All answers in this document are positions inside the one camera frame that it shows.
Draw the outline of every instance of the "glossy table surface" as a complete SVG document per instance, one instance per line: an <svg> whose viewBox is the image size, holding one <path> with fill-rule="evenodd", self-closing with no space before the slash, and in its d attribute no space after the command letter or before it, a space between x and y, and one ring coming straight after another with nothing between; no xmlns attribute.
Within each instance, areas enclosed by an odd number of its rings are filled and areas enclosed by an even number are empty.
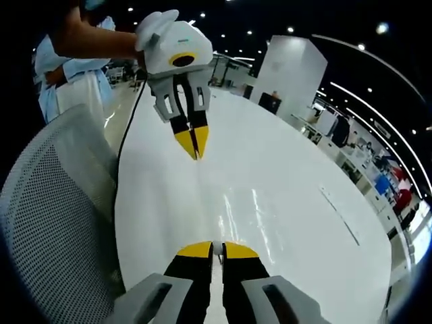
<svg viewBox="0 0 432 324"><path fill-rule="evenodd" d="M205 240L258 252L321 305L331 323L376 323L391 248L371 206L312 142L262 107L212 89L204 158L193 161L153 108L138 103L119 161L115 232L131 289Z"/></svg>

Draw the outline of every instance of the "white pillar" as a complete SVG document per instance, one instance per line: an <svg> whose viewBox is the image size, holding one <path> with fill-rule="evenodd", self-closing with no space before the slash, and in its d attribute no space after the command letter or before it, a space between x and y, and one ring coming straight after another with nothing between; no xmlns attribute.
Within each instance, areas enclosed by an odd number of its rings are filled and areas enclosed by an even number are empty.
<svg viewBox="0 0 432 324"><path fill-rule="evenodd" d="M312 106L326 67L327 60L310 40L273 36L250 100L258 103L263 92L277 91L282 100L277 116L288 122L291 114Z"/></svg>

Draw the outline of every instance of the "light blue shirt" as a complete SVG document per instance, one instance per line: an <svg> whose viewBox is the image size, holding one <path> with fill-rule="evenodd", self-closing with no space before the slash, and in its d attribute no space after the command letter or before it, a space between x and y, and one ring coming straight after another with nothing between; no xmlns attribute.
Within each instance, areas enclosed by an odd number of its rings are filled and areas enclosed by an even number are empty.
<svg viewBox="0 0 432 324"><path fill-rule="evenodd" d="M115 24L111 17L106 17L98 27L115 30ZM45 73L52 72L62 65L67 82L72 83L73 81L78 80L85 72L93 71L98 80L102 104L105 108L110 104L113 98L113 93L111 86L108 83L108 79L101 68L106 66L109 61L110 59L70 59L69 57L58 56L54 52L51 39L46 35L36 50L36 61L34 63L34 70L42 79L39 105L42 109L45 121L49 123L59 115L56 89L55 86L47 86Z"/></svg>

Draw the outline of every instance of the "black ceiling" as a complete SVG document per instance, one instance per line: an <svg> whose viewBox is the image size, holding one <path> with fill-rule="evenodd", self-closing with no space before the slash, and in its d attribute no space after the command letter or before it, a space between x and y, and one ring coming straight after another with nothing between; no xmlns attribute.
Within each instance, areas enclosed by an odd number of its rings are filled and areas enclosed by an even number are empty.
<svg viewBox="0 0 432 324"><path fill-rule="evenodd" d="M294 36L310 38L320 34L357 45L382 58L406 76L425 98L423 101L401 78L368 55L329 42L311 38L328 60L322 81L327 98L334 105L349 107L368 120L377 118L363 104L341 90L330 86L340 84L379 110L407 139L421 158L429 178L432 178L432 28L426 8L427 1L379 0L207 0L201 1L115 1L110 12L118 30L133 31L139 22L153 11L178 9L180 20L196 20L195 26L212 41L216 51L228 50L230 56L256 58L262 61L266 40L274 34L287 35L294 27ZM378 35L380 22L389 24L389 32ZM391 142L397 142L399 154L413 172L417 183L427 189L425 177L412 154L391 132Z"/></svg>

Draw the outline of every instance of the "ceiling light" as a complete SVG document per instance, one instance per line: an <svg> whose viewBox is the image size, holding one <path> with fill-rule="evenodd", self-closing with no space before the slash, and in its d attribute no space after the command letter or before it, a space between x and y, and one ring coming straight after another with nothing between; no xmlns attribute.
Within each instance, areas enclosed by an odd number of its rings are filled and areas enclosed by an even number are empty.
<svg viewBox="0 0 432 324"><path fill-rule="evenodd" d="M402 142L405 144L405 146L408 148L408 150L411 152L412 156L416 159L416 162L418 164L418 166L420 167L425 179L426 179L426 183L429 187L429 191L432 192L432 184L431 184L431 180L429 179L425 168L423 167L423 164L421 163L419 157L417 156L417 154L414 152L414 150L412 149L412 147L409 145L409 143L407 142L407 140L405 139L405 137L402 136L402 134L396 129L396 127L394 127L392 125L392 123L390 123L387 118L385 118L378 110L376 110L374 107L372 107L370 104L368 104L366 101L364 101L363 99L361 99L360 97L356 96L354 93L346 90L345 88L341 87L340 85L330 82L330 84L332 86L335 86L336 88L339 88L340 90L348 93L350 96L354 97L355 99L357 99L358 101L360 101L363 105L365 105L366 107L368 107L371 111L373 111L375 114L377 114L398 136L399 138L402 140Z"/></svg>
<svg viewBox="0 0 432 324"><path fill-rule="evenodd" d="M406 173L410 176L412 183L414 184L414 186L417 189L418 192L418 196L421 196L420 194L420 188L419 186L417 186L417 183L415 182L414 177L412 176L412 174L410 173L410 170L406 167L405 163L403 162L403 160L401 159L401 157L399 156L399 154L396 152L396 150L387 142L387 140L384 138L384 136L382 136L378 131L376 131L371 125L368 124L367 121L365 121L363 118L361 118L359 115L357 115L355 112L353 112L351 109L347 108L346 110L348 110L350 113L352 113L353 115L355 115L360 121L362 121L366 126L368 126L370 129L372 129L372 131L376 134L376 136L378 136L385 145L387 145L389 147L389 149L393 152L393 154L399 159L400 163L404 166Z"/></svg>
<svg viewBox="0 0 432 324"><path fill-rule="evenodd" d="M385 34L389 30L389 24L386 22L381 22L377 27L377 34Z"/></svg>
<svg viewBox="0 0 432 324"><path fill-rule="evenodd" d="M254 61L255 59L251 59L249 57L235 57L234 59L242 59L244 61Z"/></svg>

